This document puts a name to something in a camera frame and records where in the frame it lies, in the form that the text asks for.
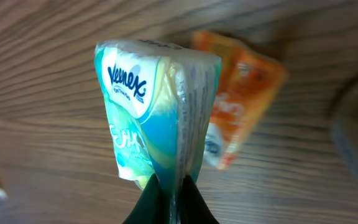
orange packet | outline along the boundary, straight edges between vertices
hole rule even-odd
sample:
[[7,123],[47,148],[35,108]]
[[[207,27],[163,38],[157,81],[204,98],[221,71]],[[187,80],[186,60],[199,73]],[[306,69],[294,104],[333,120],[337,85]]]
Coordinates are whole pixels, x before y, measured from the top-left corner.
[[226,170],[277,94],[287,71],[239,40],[210,32],[195,33],[193,48],[222,58],[204,159],[219,170]]

kleenex tissue pack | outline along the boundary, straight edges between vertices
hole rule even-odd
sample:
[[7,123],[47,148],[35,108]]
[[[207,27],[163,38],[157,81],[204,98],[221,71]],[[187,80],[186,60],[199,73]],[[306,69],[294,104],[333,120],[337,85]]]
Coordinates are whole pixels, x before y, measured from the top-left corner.
[[145,187],[156,173],[174,201],[184,176],[196,182],[201,169],[220,58],[151,40],[108,40],[96,46],[94,63],[120,178]]

